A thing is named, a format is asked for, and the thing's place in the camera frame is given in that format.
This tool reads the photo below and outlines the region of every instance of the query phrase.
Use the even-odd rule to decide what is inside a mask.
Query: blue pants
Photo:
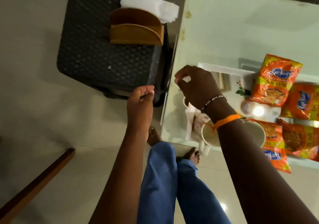
[[[218,200],[197,178],[190,160],[176,163],[170,143],[158,142],[148,155],[138,206],[138,224],[174,222],[176,197],[186,224],[230,224]]]

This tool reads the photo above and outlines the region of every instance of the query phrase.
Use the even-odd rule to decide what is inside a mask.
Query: white floor
[[[184,0],[168,0],[182,6]],[[88,223],[110,174],[126,128],[126,102],[61,73],[56,57],[67,0],[0,0],[0,206],[22,190],[64,149],[74,159],[13,223]],[[169,24],[171,42],[180,20]],[[153,125],[159,127],[161,108]],[[175,145],[177,153],[188,148]],[[145,159],[149,147],[146,146]],[[245,223],[222,153],[199,165],[199,178]],[[319,217],[319,171],[292,166],[282,176]],[[184,223],[178,205],[175,223]]]

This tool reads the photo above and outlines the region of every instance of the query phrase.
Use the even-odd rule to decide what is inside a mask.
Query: wooden stick
[[[0,224],[8,224],[20,211],[53,179],[74,157],[75,149],[70,148],[53,164],[28,184],[0,209]]]

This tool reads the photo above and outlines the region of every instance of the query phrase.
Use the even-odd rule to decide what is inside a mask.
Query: bracelet
[[[208,123],[205,123],[206,125],[209,125],[210,128],[212,129],[212,133],[214,133],[215,130],[217,130],[219,127],[221,127],[222,125],[225,125],[226,123],[229,123],[230,121],[233,121],[233,120],[237,120],[237,119],[240,119],[240,115],[239,114],[235,114],[235,115],[230,115],[228,117],[226,117],[225,119],[222,119],[222,120],[219,120],[217,121],[214,126],[208,124]]]
[[[202,107],[202,109],[200,110],[201,112],[203,112],[206,107],[211,103],[213,102],[214,100],[218,99],[218,98],[225,98],[226,101],[228,101],[227,97],[225,95],[218,95],[218,96],[215,96],[214,98],[210,99],[209,101],[207,101],[207,103]]]

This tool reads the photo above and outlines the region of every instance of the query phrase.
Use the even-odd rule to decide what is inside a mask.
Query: kurkure packet
[[[293,84],[287,101],[281,108],[281,117],[319,120],[319,85]]]
[[[283,119],[278,123],[283,127],[286,153],[319,161],[319,128],[288,124]]]
[[[266,141],[261,147],[261,150],[269,158],[273,167],[277,170],[291,174],[281,126],[276,123],[257,121],[254,119],[249,120],[259,123],[265,130]]]
[[[249,100],[281,107],[303,64],[266,54]]]

